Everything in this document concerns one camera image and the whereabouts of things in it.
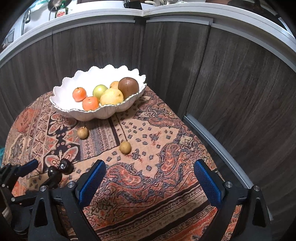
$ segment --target green bottle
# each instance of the green bottle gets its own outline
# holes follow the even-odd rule
[[[62,1],[62,4],[59,8],[59,10],[56,11],[55,17],[60,17],[68,14],[68,8],[65,6],[65,1]]]

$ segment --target white countertop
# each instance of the white countertop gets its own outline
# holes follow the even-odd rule
[[[183,19],[193,16],[212,18],[213,21],[210,22],[212,27],[221,28],[249,38],[266,49],[271,47],[274,49],[274,51],[272,51],[274,54],[296,71],[296,40],[288,31],[276,23],[250,11],[228,5],[204,2],[170,4],[146,10],[100,8],[73,12],[41,24],[16,39],[0,53],[0,67],[12,56],[37,40],[64,29],[79,26],[79,24],[77,24],[79,19],[95,18],[98,20],[100,17],[102,19],[104,17],[122,19],[129,17],[132,19],[133,17],[152,18],[176,15],[182,15]]]

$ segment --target tablecloth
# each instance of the tablecloth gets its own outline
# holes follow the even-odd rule
[[[25,164],[37,159],[37,170],[17,182],[13,194],[38,190],[51,165],[61,158],[74,163],[74,172],[63,175],[60,186],[77,180],[102,159],[107,173],[84,213],[103,241],[192,240],[202,235],[216,213],[193,173],[202,158],[210,169],[216,165],[201,141],[153,92],[125,112],[106,120],[79,122],[65,118],[52,106],[48,92],[16,119],[9,132],[4,164]],[[86,126],[89,137],[81,140],[77,129]],[[131,143],[123,155],[120,142]],[[223,240],[236,224],[236,209]],[[69,236],[77,239],[65,210],[60,208]]]

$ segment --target white bowl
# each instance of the white bowl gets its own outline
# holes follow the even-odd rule
[[[97,85],[105,85],[109,88],[113,81],[119,81],[124,77],[132,77],[139,84],[139,92],[128,97],[124,102],[117,105],[103,105],[92,111],[84,111],[82,102],[75,102],[72,97],[73,90],[83,87],[87,96],[92,96],[92,91]],[[73,78],[65,77],[61,86],[55,86],[54,95],[49,99],[53,106],[63,115],[75,118],[79,121],[89,121],[94,118],[107,119],[115,112],[122,112],[130,108],[133,103],[143,95],[146,75],[139,75],[139,71],[134,69],[129,71],[126,66],[115,69],[112,65],[107,65],[103,69],[92,66],[87,72],[78,70]]]

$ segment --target blue textured pad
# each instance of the blue textured pad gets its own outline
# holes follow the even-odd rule
[[[106,174],[106,164],[101,161],[93,171],[89,179],[85,182],[79,193],[79,207],[82,209],[90,205],[98,187]]]
[[[199,161],[194,163],[194,174],[205,192],[210,204],[220,209],[222,205],[221,192]]]
[[[16,175],[19,177],[24,177],[28,175],[30,172],[34,171],[38,167],[39,163],[36,159],[26,163],[23,166],[20,166],[17,170]]]

